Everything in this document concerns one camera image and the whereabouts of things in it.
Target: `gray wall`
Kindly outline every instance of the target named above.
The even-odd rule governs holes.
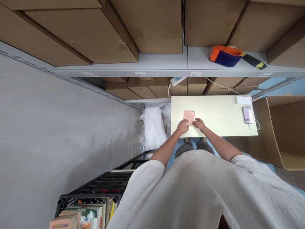
[[[48,228],[61,194],[138,155],[139,115],[0,54],[1,228]]]

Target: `black wire rack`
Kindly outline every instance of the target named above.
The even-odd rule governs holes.
[[[119,204],[127,187],[129,178],[133,174],[133,171],[125,171],[123,169],[130,164],[133,164],[131,166],[131,170],[133,170],[139,165],[147,162],[148,160],[145,160],[145,155],[149,151],[139,154],[112,171],[103,173],[69,194],[61,195],[57,202],[55,217],[58,217],[67,207],[73,206],[79,202],[101,203],[106,202],[106,198],[111,197],[115,203]]]

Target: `white shirt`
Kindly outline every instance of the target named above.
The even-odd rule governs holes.
[[[107,229],[305,228],[305,197],[248,156],[227,162],[205,150],[165,173],[151,160],[131,176]]]

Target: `hand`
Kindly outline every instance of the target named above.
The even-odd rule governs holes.
[[[195,127],[197,127],[201,133],[203,133],[204,129],[206,128],[204,122],[200,118],[195,118],[195,121],[192,122]]]
[[[181,122],[179,122],[178,127],[176,129],[176,132],[179,133],[180,135],[187,132],[190,126],[187,126],[188,120],[183,119]]]

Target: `electrical cord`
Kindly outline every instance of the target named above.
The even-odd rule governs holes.
[[[170,100],[171,100],[171,97],[169,96],[169,89],[170,89],[171,85],[172,85],[172,83],[170,83],[170,84],[169,84],[169,86],[168,86],[168,90],[167,90],[168,97],[169,97],[169,99],[170,99]]]
[[[258,129],[256,129],[256,130],[259,130],[259,129],[261,128],[261,125],[260,125],[260,123],[258,122],[258,120],[257,120],[257,119],[255,119],[255,121],[257,121],[257,124],[259,125],[259,128],[258,128]]]
[[[221,86],[221,87],[225,87],[225,86],[222,86],[222,85],[220,85],[220,84],[218,84],[218,83],[215,83],[215,82],[213,82],[213,81],[211,81],[212,83],[214,83],[214,84],[217,84],[218,86]]]

